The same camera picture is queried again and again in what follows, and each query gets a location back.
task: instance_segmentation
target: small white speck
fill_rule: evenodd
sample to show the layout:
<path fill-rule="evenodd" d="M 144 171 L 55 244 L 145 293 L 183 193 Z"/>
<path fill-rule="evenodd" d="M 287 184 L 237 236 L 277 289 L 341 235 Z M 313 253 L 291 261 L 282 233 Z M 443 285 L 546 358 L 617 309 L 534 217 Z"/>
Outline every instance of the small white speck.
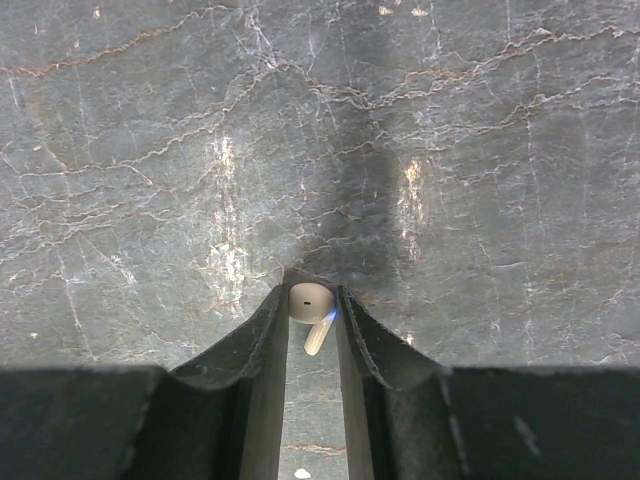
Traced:
<path fill-rule="evenodd" d="M 19 272 L 16 272 L 13 275 L 11 275 L 11 277 L 9 277 L 9 283 L 15 281 L 15 279 L 18 278 L 22 272 L 24 272 L 24 268 Z"/>
<path fill-rule="evenodd" d="M 546 28 L 538 28 L 535 32 L 533 32 L 535 35 L 553 35 L 549 30 L 547 30 Z"/>
<path fill-rule="evenodd" d="M 304 468 L 299 468 L 298 470 L 296 470 L 296 473 L 294 473 L 293 476 L 300 479 L 311 478 L 311 474 Z"/>
<path fill-rule="evenodd" d="M 136 280 L 136 277 L 133 276 L 133 273 L 131 273 L 131 271 L 127 270 L 126 268 L 123 268 L 121 271 L 122 271 L 122 274 L 124 275 L 124 278 L 127 279 L 127 283 L 129 285 L 138 283 L 138 281 Z"/>
<path fill-rule="evenodd" d="M 420 7 L 416 7 L 411 10 L 411 15 L 413 15 L 414 17 L 426 17 L 427 15 L 429 15 L 429 12 L 427 12 L 426 10 L 422 10 Z"/>

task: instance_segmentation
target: gray marble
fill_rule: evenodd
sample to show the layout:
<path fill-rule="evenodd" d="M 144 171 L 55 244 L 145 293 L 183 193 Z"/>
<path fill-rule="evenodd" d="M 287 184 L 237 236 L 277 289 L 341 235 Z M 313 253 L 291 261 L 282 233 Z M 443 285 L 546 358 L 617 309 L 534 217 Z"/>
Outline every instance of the gray marble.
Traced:
<path fill-rule="evenodd" d="M 282 269 L 446 364 L 640 364 L 635 0 L 8 0 L 0 360 L 173 367 Z M 346 478 L 292 331 L 281 478 Z"/>

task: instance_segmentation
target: white earbud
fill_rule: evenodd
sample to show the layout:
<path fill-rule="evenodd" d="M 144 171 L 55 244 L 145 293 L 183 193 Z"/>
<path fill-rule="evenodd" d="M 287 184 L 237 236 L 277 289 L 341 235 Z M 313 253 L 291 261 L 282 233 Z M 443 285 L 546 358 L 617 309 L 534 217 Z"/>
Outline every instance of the white earbud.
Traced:
<path fill-rule="evenodd" d="M 315 355 L 336 316 L 333 294 L 318 283 L 298 283 L 289 291 L 289 315 L 297 322 L 313 325 L 304 350 Z"/>

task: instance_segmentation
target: white object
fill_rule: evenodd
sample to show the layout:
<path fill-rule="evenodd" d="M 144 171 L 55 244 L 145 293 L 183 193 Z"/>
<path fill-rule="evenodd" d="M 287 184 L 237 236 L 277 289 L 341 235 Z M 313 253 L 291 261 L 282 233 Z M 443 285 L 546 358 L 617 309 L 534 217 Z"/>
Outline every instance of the white object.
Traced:
<path fill-rule="evenodd" d="M 297 322 L 313 325 L 304 350 L 315 355 L 336 316 L 333 294 L 318 283 L 298 283 L 289 291 L 289 315 Z"/>
<path fill-rule="evenodd" d="M 311 478 L 311 474 L 304 468 L 299 468 L 298 470 L 296 470 L 296 473 L 294 473 L 293 476 L 300 479 Z"/>

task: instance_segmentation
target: wireless earbud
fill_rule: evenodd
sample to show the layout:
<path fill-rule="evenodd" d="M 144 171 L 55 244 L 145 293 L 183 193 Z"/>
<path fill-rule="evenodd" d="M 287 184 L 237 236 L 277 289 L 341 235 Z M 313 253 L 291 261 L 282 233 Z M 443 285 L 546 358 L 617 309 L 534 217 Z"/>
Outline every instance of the wireless earbud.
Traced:
<path fill-rule="evenodd" d="M 336 316 L 333 294 L 318 283 L 298 283 L 289 291 L 289 316 L 297 322 L 313 325 L 304 350 L 315 355 Z"/>

